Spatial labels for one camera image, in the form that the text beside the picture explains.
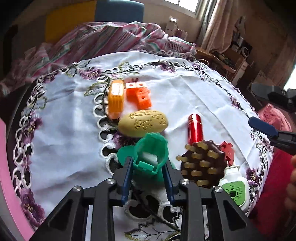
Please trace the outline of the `person's right hand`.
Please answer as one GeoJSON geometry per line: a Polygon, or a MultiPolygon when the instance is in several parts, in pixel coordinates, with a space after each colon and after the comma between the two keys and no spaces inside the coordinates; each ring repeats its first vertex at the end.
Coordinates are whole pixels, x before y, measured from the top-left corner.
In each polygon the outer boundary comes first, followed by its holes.
{"type": "Polygon", "coordinates": [[[285,199],[285,206],[287,209],[296,211],[296,156],[292,156],[291,163],[293,171],[290,176],[290,183],[287,185],[287,197],[285,199]]]}

